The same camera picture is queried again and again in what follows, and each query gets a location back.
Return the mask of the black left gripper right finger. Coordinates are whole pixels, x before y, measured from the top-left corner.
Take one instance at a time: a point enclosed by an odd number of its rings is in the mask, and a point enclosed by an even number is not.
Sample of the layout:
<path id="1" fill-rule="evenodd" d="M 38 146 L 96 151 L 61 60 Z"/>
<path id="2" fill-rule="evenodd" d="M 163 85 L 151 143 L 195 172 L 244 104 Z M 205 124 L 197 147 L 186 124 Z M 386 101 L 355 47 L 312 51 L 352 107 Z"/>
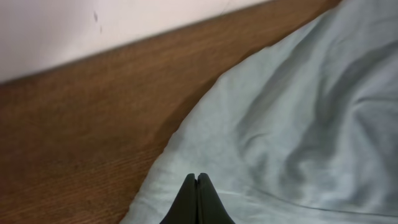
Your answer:
<path id="1" fill-rule="evenodd" d="M 234 224 L 206 173 L 198 176 L 198 222 L 199 224 Z"/>

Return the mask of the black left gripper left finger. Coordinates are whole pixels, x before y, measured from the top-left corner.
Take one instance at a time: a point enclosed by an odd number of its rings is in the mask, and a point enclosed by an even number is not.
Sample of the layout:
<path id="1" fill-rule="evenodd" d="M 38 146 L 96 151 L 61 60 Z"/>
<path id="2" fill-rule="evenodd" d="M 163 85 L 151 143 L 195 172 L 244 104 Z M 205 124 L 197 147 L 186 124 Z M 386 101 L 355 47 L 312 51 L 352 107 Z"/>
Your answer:
<path id="1" fill-rule="evenodd" d="M 188 174 L 183 181 L 170 210 L 160 224 L 196 224 L 197 222 L 197 180 Z"/>

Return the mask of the light teal t-shirt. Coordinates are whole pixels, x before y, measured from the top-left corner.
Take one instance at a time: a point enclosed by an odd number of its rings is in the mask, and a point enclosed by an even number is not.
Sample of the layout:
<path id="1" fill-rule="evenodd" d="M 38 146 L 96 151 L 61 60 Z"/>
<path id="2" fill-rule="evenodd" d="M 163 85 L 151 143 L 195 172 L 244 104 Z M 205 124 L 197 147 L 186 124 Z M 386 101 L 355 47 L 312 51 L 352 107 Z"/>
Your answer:
<path id="1" fill-rule="evenodd" d="M 397 2 L 342 1 L 220 76 L 123 222 L 160 222 L 189 173 L 236 223 L 396 223 Z"/>

